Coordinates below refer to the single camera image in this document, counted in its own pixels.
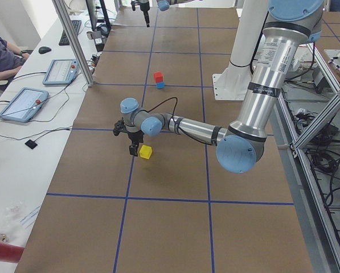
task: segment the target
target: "person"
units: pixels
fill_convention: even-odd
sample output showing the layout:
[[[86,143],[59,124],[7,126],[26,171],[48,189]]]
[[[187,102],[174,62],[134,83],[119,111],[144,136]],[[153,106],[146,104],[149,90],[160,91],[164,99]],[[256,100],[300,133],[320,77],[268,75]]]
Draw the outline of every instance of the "person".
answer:
[[[0,81],[8,80],[6,85],[0,85],[0,90],[6,89],[28,58],[26,51],[0,37]]]

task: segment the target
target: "person's hand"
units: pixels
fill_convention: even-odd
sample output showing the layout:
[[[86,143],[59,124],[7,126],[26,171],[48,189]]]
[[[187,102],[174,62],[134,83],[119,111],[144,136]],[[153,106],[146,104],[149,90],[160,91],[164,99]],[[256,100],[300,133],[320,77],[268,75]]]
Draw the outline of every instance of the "person's hand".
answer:
[[[14,69],[13,69],[13,71],[14,71],[14,73],[15,73],[14,75],[16,75],[22,67],[23,67],[23,66],[20,65],[20,66],[14,68]]]
[[[23,53],[22,54],[22,57],[25,59],[25,60],[28,60],[28,58],[29,58],[29,54],[28,53]]]

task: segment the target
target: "person's arm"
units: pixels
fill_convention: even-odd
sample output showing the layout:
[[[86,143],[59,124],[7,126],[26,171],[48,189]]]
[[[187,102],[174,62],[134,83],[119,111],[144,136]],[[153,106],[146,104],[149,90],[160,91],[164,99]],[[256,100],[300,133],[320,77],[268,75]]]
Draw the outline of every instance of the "person's arm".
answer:
[[[15,76],[21,68],[22,66],[0,72],[0,81]]]
[[[10,51],[12,51],[14,54],[18,55],[18,56],[22,56],[24,59],[28,59],[29,58],[29,54],[28,53],[23,53],[21,55],[21,49],[19,47],[17,47],[15,44],[9,43],[7,42],[6,44],[7,49],[9,49]]]

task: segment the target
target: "red cylinder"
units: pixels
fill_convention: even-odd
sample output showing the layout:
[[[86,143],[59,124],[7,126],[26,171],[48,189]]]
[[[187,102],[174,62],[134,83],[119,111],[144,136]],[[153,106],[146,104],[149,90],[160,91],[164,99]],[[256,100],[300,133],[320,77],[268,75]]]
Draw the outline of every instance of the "red cylinder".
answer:
[[[18,263],[23,254],[24,247],[0,243],[0,262]]]

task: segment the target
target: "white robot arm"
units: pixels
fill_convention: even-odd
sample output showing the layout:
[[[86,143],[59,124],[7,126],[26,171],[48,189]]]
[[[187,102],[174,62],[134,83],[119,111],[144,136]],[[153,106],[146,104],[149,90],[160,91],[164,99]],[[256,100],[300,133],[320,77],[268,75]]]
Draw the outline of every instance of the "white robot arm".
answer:
[[[176,1],[165,0],[168,4]],[[169,113],[150,114],[134,98],[121,103],[123,119],[114,134],[127,133],[131,154],[143,135],[155,136],[161,130],[185,134],[217,146],[216,156],[226,170],[249,171],[263,155],[267,138],[265,126],[281,92],[286,73],[300,44],[316,41],[321,34],[323,0],[270,0],[263,28],[265,44],[256,64],[238,118],[228,128],[209,125]]]

